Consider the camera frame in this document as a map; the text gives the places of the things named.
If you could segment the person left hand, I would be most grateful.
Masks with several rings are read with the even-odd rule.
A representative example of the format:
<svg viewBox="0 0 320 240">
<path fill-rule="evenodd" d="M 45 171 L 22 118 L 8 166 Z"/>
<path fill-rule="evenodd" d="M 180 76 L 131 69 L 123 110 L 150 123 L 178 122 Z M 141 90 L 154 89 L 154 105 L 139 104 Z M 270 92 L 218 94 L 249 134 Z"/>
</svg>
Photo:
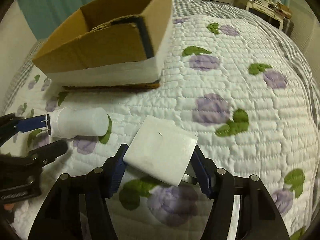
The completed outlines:
<svg viewBox="0 0 320 240">
<path fill-rule="evenodd" d="M 5 204 L 4 205 L 4 209 L 7 210 L 7 211 L 11 211 L 13 208 L 14 208 L 14 203 L 12 204 Z"/>
</svg>

